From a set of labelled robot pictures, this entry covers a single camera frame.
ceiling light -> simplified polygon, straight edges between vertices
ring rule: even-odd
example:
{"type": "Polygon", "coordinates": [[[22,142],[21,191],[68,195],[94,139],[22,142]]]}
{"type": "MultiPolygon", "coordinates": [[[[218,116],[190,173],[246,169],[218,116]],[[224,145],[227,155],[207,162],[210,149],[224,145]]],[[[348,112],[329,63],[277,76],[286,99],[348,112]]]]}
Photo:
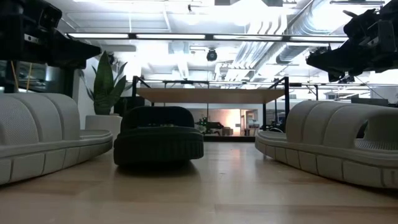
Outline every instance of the ceiling light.
{"type": "Polygon", "coordinates": [[[359,2],[351,2],[351,1],[330,1],[330,4],[342,4],[342,5],[348,5],[348,4],[354,4],[357,6],[382,6],[386,2],[385,1],[359,1],[359,2]]]}
{"type": "Polygon", "coordinates": [[[271,82],[247,82],[248,85],[272,85],[274,83],[271,82]]]}
{"type": "Polygon", "coordinates": [[[338,37],[338,36],[295,36],[291,37],[290,41],[297,41],[297,42],[323,42],[323,43],[343,43],[348,40],[348,37],[338,37]]]}
{"type": "Polygon", "coordinates": [[[203,40],[205,39],[204,34],[137,34],[137,39],[147,40],[173,40],[173,39],[185,39],[185,40],[203,40]]]}
{"type": "Polygon", "coordinates": [[[288,46],[306,46],[306,47],[328,47],[328,43],[298,43],[298,42],[288,42],[288,46]]]}
{"type": "Polygon", "coordinates": [[[243,82],[218,82],[218,81],[215,81],[215,82],[209,82],[209,84],[240,85],[240,84],[243,84],[243,82]]]}
{"type": "Polygon", "coordinates": [[[128,39],[128,34],[90,34],[90,33],[68,33],[67,35],[79,39],[128,39]]]}
{"type": "Polygon", "coordinates": [[[163,81],[157,80],[144,80],[145,83],[163,83],[163,81]]]}
{"type": "MultiPolygon", "coordinates": [[[[74,2],[94,2],[94,3],[164,3],[166,0],[73,0],[74,2]]],[[[172,2],[187,3],[184,0],[168,0],[172,2]]]]}
{"type": "Polygon", "coordinates": [[[258,41],[280,41],[281,36],[272,35],[214,35],[215,40],[258,40],[258,41]]]}

white planter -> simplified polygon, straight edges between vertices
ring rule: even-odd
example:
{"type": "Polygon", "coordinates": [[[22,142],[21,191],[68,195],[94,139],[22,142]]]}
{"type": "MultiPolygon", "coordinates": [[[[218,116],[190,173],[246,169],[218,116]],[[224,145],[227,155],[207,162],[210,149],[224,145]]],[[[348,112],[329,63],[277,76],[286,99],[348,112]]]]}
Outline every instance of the white planter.
{"type": "Polygon", "coordinates": [[[86,130],[108,130],[112,132],[113,141],[120,133],[122,117],[115,115],[87,115],[86,130]]]}

black camera rig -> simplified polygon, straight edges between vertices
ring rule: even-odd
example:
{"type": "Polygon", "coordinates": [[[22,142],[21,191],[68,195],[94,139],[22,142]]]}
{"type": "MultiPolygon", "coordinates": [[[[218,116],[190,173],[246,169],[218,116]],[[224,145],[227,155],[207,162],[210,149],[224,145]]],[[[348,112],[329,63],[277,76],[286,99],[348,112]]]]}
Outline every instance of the black camera rig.
{"type": "Polygon", "coordinates": [[[57,30],[61,18],[61,10],[43,0],[0,0],[0,60],[85,68],[101,49],[57,30]]]}
{"type": "Polygon", "coordinates": [[[361,15],[344,11],[352,19],[344,26],[348,40],[339,48],[319,47],[310,52],[307,64],[328,72],[329,82],[360,75],[365,71],[384,72],[398,68],[398,0],[380,10],[361,15]]]}

dark green slide sandal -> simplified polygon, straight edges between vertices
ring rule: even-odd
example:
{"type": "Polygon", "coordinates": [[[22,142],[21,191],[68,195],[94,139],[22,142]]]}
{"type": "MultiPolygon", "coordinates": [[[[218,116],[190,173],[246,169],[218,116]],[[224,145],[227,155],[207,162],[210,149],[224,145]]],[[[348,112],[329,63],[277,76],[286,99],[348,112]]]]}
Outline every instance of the dark green slide sandal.
{"type": "Polygon", "coordinates": [[[114,162],[126,166],[203,157],[203,135],[181,107],[134,108],[122,120],[114,142],[114,162]]]}

plant leaf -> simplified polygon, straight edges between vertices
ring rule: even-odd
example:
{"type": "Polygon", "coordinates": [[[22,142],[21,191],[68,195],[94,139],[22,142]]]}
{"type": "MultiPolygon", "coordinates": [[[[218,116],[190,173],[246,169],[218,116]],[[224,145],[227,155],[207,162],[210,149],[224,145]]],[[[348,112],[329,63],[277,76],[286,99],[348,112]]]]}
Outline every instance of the plant leaf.
{"type": "Polygon", "coordinates": [[[132,87],[132,84],[128,84],[126,87],[124,87],[124,91],[131,89],[131,87],[132,87]]]}
{"type": "Polygon", "coordinates": [[[83,83],[84,83],[85,86],[86,86],[86,92],[87,92],[88,97],[90,97],[90,99],[94,101],[94,92],[93,92],[93,90],[87,85],[86,78],[85,78],[85,73],[84,73],[82,70],[79,70],[79,77],[81,78],[81,80],[83,81],[83,83]]]}
{"type": "Polygon", "coordinates": [[[109,104],[109,99],[106,97],[94,101],[94,112],[97,115],[109,115],[111,108],[112,106],[109,104]]]}
{"type": "Polygon", "coordinates": [[[91,66],[92,68],[93,68],[93,70],[94,70],[94,73],[95,73],[95,76],[97,76],[97,69],[95,69],[95,67],[94,66],[91,66]]]}
{"type": "Polygon", "coordinates": [[[117,82],[118,78],[120,78],[120,76],[123,74],[124,67],[125,67],[126,65],[127,65],[127,62],[126,62],[126,63],[124,63],[122,66],[120,66],[120,69],[119,69],[118,75],[117,75],[117,76],[116,76],[116,78],[113,80],[113,83],[114,83],[114,84],[116,84],[116,82],[117,82]]]}
{"type": "Polygon", "coordinates": [[[126,77],[123,76],[122,79],[118,81],[118,83],[114,86],[112,92],[109,94],[109,103],[111,106],[115,105],[118,102],[122,92],[124,91],[124,87],[126,86],[126,77]]]}
{"type": "Polygon", "coordinates": [[[109,63],[108,53],[106,51],[102,54],[97,74],[94,81],[95,95],[109,95],[113,90],[113,72],[111,64],[109,63]]]}

